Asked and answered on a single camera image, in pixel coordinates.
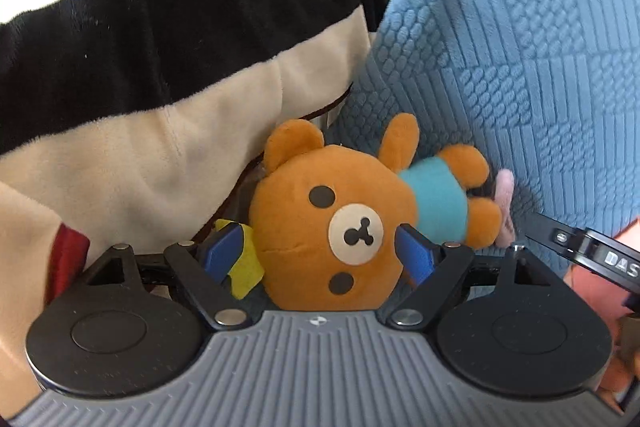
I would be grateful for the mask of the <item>person hand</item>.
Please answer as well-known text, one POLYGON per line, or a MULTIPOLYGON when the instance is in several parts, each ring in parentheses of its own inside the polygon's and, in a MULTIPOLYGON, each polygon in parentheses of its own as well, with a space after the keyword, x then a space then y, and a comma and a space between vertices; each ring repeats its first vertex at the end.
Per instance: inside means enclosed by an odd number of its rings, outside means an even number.
POLYGON ((614 326, 614 351, 598 388, 598 396, 616 413, 623 413, 622 393, 639 379, 639 315, 620 317, 614 326))

